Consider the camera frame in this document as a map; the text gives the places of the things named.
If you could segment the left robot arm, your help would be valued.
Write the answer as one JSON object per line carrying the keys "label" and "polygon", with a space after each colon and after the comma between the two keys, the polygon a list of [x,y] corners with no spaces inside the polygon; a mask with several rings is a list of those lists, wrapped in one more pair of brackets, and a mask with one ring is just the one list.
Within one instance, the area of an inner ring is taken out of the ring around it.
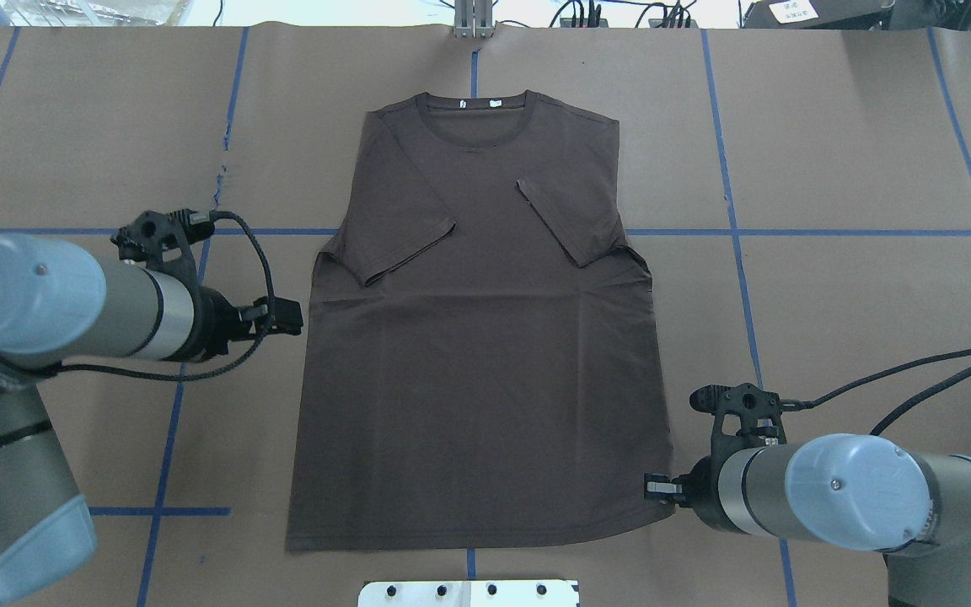
{"label": "left robot arm", "polygon": [[115,244],[113,261],[65,239],[0,234],[0,606],[58,583],[97,548],[40,384],[124,375],[98,358],[199,363],[304,326],[300,304],[273,291],[234,306],[203,287],[184,237]]}

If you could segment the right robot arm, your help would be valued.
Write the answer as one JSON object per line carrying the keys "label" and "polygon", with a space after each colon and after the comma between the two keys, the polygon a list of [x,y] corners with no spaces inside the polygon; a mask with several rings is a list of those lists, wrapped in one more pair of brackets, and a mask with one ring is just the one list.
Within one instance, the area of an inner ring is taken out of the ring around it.
{"label": "right robot arm", "polygon": [[689,473],[647,473],[648,500],[724,533],[878,553],[890,606],[971,606],[971,456],[836,433],[727,437]]}

